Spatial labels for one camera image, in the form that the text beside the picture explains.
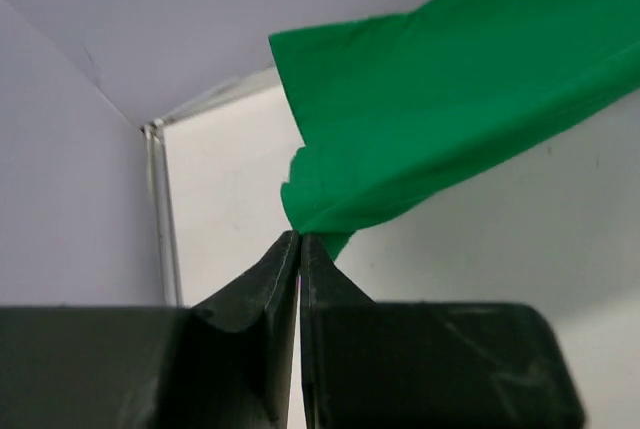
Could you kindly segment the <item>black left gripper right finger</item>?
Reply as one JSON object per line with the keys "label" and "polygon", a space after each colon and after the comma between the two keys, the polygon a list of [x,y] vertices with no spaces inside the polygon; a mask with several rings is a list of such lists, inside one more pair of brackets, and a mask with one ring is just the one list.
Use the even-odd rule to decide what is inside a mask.
{"label": "black left gripper right finger", "polygon": [[310,428],[581,428],[547,320],[518,303],[377,302],[301,245],[300,342]]}

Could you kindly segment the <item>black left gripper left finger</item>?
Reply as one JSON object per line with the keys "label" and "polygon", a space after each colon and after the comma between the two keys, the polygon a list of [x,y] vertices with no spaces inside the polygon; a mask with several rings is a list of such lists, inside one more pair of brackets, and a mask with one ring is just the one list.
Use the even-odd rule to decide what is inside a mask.
{"label": "black left gripper left finger", "polygon": [[192,307],[5,307],[5,428],[283,428],[299,236]]}

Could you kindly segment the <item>green t shirt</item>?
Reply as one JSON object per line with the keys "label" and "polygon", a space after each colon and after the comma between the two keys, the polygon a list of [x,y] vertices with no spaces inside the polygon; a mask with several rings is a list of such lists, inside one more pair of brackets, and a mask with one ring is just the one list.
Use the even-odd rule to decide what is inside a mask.
{"label": "green t shirt", "polygon": [[429,0],[269,43],[303,140],[283,209],[332,256],[639,87],[639,0]]}

